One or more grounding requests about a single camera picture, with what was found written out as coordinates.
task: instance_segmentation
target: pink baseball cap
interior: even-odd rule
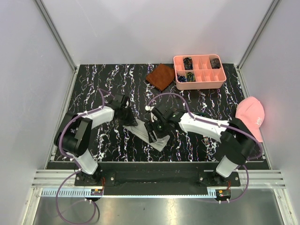
[[[243,121],[248,130],[259,142],[263,142],[259,127],[264,120],[264,110],[260,101],[255,97],[247,97],[242,100],[236,109],[235,117]]]

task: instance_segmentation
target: pink organizer tray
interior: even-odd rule
[[[193,70],[184,69],[183,59],[185,57],[192,58]],[[220,69],[211,68],[210,60],[215,58],[220,60]],[[179,90],[220,88],[226,81],[222,62],[218,55],[177,55],[174,57],[174,68],[176,87]],[[195,82],[179,82],[177,80],[177,74],[186,76],[188,72],[194,73]]]

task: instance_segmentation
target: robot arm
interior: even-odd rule
[[[76,113],[66,113],[54,139],[56,146],[59,145],[63,129],[75,116],[77,116]],[[127,96],[116,95],[114,100],[106,104],[103,109],[95,110],[95,112],[77,119],[65,133],[62,148],[78,162],[84,173],[92,175],[98,167],[88,150],[91,130],[114,119],[121,120],[124,126],[137,126]]]
[[[233,118],[231,121],[221,121],[193,114],[195,118],[202,120],[199,121],[191,118],[184,110],[163,110],[162,105],[154,107],[151,113],[153,114],[152,121],[145,123],[150,142],[154,142],[156,138],[166,136],[169,131],[174,129],[198,133],[220,142],[217,150],[220,155],[220,158],[218,158],[220,163],[216,168],[216,172],[222,178],[229,177],[237,166],[244,165],[255,146],[255,142],[245,135],[221,126],[232,126],[252,135],[245,124],[237,118]]]

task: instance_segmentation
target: gray cloth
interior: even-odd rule
[[[162,151],[163,148],[167,145],[168,140],[170,139],[170,136],[167,135],[164,138],[161,138],[161,139],[158,138],[156,142],[149,143],[148,132],[144,126],[145,123],[139,119],[136,119],[136,122],[138,125],[135,127],[127,127],[127,126],[123,126],[123,127],[126,128],[127,130],[129,130],[134,135],[138,136],[140,139],[142,139],[144,142],[146,142],[147,144],[149,144],[156,150]]]

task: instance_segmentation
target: white wall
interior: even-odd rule
[[[281,1],[242,73],[265,109],[262,135],[300,221],[300,1]]]
[[[20,224],[72,75],[32,0],[0,1],[0,223]]]
[[[271,0],[43,0],[76,64],[238,63]]]

